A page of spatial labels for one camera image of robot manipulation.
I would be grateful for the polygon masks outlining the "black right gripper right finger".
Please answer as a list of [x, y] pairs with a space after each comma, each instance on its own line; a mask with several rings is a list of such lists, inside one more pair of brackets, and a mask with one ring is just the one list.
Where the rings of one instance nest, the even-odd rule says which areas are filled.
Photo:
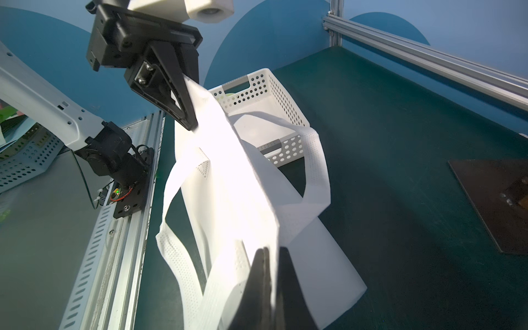
[[275, 329], [317, 329], [301, 290], [289, 250], [279, 250]]

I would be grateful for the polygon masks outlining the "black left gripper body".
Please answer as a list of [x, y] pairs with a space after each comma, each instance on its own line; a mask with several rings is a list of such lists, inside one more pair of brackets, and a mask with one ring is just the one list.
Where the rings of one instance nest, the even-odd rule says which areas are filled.
[[126, 8], [127, 1], [90, 1], [94, 15], [86, 59], [93, 71], [100, 67], [130, 68], [150, 41], [193, 44], [203, 38], [195, 27]]

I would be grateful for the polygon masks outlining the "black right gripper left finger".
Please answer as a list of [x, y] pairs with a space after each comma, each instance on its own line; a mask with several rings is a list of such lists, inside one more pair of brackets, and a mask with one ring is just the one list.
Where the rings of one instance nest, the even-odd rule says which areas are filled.
[[256, 251], [241, 302], [229, 330], [273, 329], [269, 254], [265, 247]]

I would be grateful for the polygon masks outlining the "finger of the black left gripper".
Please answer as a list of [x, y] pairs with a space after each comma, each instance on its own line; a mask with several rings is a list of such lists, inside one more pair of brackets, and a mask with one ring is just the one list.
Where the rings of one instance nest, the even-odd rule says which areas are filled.
[[195, 46], [180, 43], [177, 46], [177, 58], [183, 74], [199, 83], [199, 53]]
[[165, 111], [184, 129], [198, 126], [186, 79], [177, 58], [180, 43], [150, 41], [143, 53], [125, 72], [129, 87]]

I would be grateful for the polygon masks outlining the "white insulated delivery bag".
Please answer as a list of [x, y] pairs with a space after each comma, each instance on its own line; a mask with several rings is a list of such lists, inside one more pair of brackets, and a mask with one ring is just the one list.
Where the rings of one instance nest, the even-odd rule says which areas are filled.
[[213, 95], [185, 80], [198, 126], [175, 131], [176, 162], [166, 182], [164, 210], [182, 193], [207, 274], [201, 285], [188, 250], [166, 222], [158, 248], [178, 282], [186, 329], [216, 329], [225, 310], [239, 306], [257, 252], [269, 252], [272, 295], [277, 293], [279, 250], [293, 254], [301, 293], [317, 326], [352, 308], [367, 287], [319, 220], [331, 190], [323, 147], [308, 126], [289, 125], [305, 159], [303, 194], [250, 143]]

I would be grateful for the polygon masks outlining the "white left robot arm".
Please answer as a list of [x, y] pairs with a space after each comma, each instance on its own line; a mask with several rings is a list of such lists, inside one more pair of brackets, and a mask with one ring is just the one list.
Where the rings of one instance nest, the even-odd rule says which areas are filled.
[[[169, 114], [184, 129], [198, 126], [187, 87], [198, 77], [198, 29], [187, 25], [203, 1], [90, 1], [93, 15], [87, 60], [125, 70], [129, 87]], [[148, 173], [129, 135], [118, 125], [86, 111], [30, 69], [6, 47], [1, 48], [1, 99], [43, 125], [99, 176], [133, 186]]]

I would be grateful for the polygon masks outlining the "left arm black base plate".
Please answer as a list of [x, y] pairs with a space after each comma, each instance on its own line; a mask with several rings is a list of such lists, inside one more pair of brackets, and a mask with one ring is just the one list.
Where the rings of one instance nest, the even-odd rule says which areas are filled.
[[115, 188], [110, 202], [115, 204], [114, 218], [128, 217], [144, 209], [147, 203], [149, 180], [153, 165], [154, 149], [141, 144], [137, 153], [125, 159], [125, 164], [117, 172]]

